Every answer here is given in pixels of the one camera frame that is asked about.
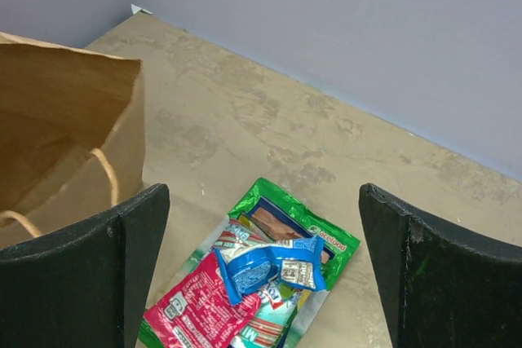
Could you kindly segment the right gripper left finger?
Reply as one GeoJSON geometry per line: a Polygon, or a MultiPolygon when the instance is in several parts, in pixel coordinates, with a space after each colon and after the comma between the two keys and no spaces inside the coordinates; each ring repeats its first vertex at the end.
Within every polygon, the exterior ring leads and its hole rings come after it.
{"type": "Polygon", "coordinates": [[[1,345],[135,346],[169,208],[169,188],[158,183],[2,249],[1,345]]]}

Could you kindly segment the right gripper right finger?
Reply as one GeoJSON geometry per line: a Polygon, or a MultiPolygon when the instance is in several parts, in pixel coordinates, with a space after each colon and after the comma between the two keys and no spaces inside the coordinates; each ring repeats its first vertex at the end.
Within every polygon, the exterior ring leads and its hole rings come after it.
{"type": "Polygon", "coordinates": [[[519,347],[521,248],[372,183],[359,211],[394,347],[519,347]]]}

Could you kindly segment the red snack packet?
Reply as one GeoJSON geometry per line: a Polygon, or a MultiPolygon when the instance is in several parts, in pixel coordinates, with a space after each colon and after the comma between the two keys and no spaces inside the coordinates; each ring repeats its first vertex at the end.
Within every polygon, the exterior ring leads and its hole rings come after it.
{"type": "Polygon", "coordinates": [[[139,340],[147,347],[229,347],[260,305],[257,293],[230,304],[212,252],[145,311],[139,340]]]}

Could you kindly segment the light blue white snack packet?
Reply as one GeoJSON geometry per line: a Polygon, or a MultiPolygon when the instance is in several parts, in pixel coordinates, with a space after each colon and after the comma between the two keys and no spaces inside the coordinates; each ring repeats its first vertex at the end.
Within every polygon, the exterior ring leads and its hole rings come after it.
{"type": "Polygon", "coordinates": [[[258,292],[271,281],[295,289],[327,289],[321,274],[324,240],[319,236],[280,240],[235,249],[215,249],[220,274],[231,305],[258,292]]]}

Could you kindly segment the brown paper bag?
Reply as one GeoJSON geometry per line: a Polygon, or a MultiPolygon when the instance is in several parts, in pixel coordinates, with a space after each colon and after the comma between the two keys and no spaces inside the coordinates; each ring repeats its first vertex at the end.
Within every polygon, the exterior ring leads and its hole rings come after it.
{"type": "Polygon", "coordinates": [[[129,199],[144,155],[140,60],[2,34],[2,247],[129,199]]]}

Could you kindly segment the teal Fox's candy bag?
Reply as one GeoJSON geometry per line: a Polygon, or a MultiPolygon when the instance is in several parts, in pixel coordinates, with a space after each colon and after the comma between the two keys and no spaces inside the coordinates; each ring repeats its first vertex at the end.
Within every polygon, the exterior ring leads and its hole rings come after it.
{"type": "MultiPolygon", "coordinates": [[[[243,214],[226,217],[184,262],[179,278],[185,277],[213,249],[235,249],[271,239],[243,214]]],[[[311,292],[271,282],[259,291],[261,306],[250,322],[231,341],[231,347],[282,347],[297,313],[311,292]]]]}

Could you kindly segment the green Chuba cassava chips bag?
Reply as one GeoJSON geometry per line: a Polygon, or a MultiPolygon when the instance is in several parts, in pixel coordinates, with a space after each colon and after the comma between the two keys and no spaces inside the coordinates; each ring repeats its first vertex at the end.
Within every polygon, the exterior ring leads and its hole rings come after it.
{"type": "MultiPolygon", "coordinates": [[[[228,213],[228,215],[226,217],[229,217],[229,218],[240,217],[241,215],[243,215],[242,212],[253,207],[254,204],[259,200],[259,198],[261,196],[267,196],[270,200],[275,201],[277,205],[282,207],[286,212],[290,212],[291,214],[294,211],[298,212],[299,214],[302,214],[301,209],[304,209],[307,213],[313,214],[313,212],[311,212],[304,204],[302,204],[299,200],[295,199],[291,194],[286,192],[284,189],[278,187],[276,184],[270,182],[269,180],[267,180],[265,178],[259,178],[254,182],[253,186],[239,200],[239,202],[232,208],[232,210],[228,213]]],[[[319,292],[313,292],[313,291],[308,290],[311,292],[311,295],[309,296],[308,300],[306,300],[302,310],[300,310],[297,313],[297,315],[295,316],[292,324],[290,325],[290,330],[285,339],[285,344],[282,347],[294,347],[294,346],[298,345],[303,334],[307,331],[308,327],[314,320],[316,314],[318,313],[322,304],[324,303],[327,295],[330,293],[331,289],[334,287],[339,276],[342,274],[344,268],[348,264],[352,255],[356,252],[356,249],[359,245],[359,240],[356,237],[354,237],[350,233],[344,231],[342,228],[337,227],[333,223],[331,223],[327,220],[326,220],[326,222],[331,224],[333,226],[334,230],[338,232],[338,238],[341,239],[342,242],[347,245],[348,250],[346,252],[343,252],[340,255],[338,255],[334,260],[328,261],[327,263],[321,263],[321,274],[325,278],[327,289],[323,290],[323,291],[319,291],[319,292]]],[[[276,242],[276,241],[279,241],[279,240],[271,239],[269,242],[266,242],[266,243],[272,243],[272,242],[276,242]]],[[[173,289],[184,278],[184,277],[179,278],[178,273],[177,273],[174,281],[167,285],[165,292],[160,297],[158,297],[156,300],[154,300],[152,302],[152,305],[148,309],[150,309],[152,306],[154,306],[164,295],[166,295],[171,289],[173,289]]]]}

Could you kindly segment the blue Burts chilli crisps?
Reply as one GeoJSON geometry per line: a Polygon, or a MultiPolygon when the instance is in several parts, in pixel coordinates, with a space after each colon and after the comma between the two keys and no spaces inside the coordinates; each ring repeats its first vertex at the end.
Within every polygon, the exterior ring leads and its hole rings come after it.
{"type": "Polygon", "coordinates": [[[321,262],[327,263],[348,250],[338,238],[338,232],[324,219],[301,209],[298,212],[286,212],[282,207],[261,196],[253,207],[242,213],[272,240],[293,240],[319,236],[324,241],[321,262]]]}

